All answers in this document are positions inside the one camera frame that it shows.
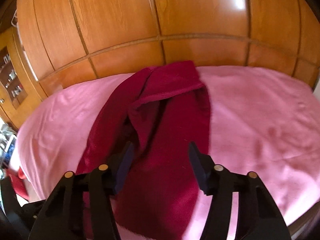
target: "wooden cabinet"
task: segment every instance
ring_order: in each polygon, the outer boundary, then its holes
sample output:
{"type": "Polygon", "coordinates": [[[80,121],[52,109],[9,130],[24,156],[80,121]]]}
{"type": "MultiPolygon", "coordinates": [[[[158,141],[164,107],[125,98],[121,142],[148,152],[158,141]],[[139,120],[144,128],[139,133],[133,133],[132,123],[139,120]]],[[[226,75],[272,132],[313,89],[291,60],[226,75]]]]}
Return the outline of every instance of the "wooden cabinet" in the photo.
{"type": "Polygon", "coordinates": [[[15,32],[16,29],[10,28],[0,34],[0,116],[18,129],[44,96],[24,68],[25,59],[19,53],[15,32]]]}

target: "wooden wall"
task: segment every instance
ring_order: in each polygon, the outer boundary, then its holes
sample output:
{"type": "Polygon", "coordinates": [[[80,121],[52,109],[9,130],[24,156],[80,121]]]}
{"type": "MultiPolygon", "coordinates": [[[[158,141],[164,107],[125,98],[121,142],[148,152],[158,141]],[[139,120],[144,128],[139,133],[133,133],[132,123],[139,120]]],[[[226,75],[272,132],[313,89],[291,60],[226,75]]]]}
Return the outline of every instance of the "wooden wall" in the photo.
{"type": "Polygon", "coordinates": [[[304,0],[18,0],[45,92],[150,65],[275,69],[313,86],[320,24],[304,0]]]}

